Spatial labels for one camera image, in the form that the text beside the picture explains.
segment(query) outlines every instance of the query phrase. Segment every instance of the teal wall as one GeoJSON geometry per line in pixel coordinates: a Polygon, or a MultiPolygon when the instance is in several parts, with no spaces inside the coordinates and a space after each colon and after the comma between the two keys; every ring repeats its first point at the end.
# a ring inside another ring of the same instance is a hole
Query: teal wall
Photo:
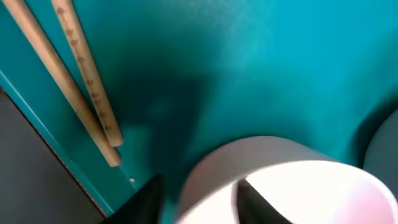
{"type": "MultiPolygon", "coordinates": [[[[92,107],[50,0],[27,3],[92,107]]],[[[108,214],[158,172],[172,208],[201,157],[245,136],[281,136],[361,166],[398,108],[396,0],[75,7],[125,139],[122,164],[107,166],[2,4],[0,85],[108,214]]]]}

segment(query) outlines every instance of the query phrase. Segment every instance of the wooden stick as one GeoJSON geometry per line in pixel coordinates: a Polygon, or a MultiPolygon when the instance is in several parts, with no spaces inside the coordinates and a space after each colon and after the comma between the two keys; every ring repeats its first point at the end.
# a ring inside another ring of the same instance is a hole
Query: wooden stick
{"type": "Polygon", "coordinates": [[[73,8],[72,0],[52,0],[52,4],[75,56],[109,144],[111,146],[120,146],[123,143],[123,137],[106,96],[83,29],[73,8]]]}
{"type": "Polygon", "coordinates": [[[86,101],[24,0],[2,0],[111,167],[120,164],[86,101]]]}

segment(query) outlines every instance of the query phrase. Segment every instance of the white cylinder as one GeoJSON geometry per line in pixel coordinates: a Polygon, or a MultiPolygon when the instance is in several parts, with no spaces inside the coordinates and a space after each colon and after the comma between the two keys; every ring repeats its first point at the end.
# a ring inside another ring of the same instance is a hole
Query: white cylinder
{"type": "Polygon", "coordinates": [[[259,136],[220,147],[192,170],[177,223],[239,223],[235,183],[242,178],[294,224],[398,220],[394,196],[371,174],[296,142],[259,136]]]}

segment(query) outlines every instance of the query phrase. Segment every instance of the gray object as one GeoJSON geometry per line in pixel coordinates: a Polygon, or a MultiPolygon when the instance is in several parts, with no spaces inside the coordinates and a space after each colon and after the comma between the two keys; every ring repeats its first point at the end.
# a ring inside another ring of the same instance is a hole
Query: gray object
{"type": "Polygon", "coordinates": [[[0,93],[0,223],[102,220],[19,110],[0,93]]]}
{"type": "Polygon", "coordinates": [[[365,155],[364,170],[380,179],[398,198],[398,110],[374,135],[365,155]]]}

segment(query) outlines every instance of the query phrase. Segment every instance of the dark gray panel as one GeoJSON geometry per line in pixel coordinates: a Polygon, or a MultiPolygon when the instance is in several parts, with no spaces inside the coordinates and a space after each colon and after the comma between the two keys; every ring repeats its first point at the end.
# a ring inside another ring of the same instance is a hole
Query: dark gray panel
{"type": "Polygon", "coordinates": [[[0,223],[99,223],[103,217],[13,103],[0,94],[0,223]]]}

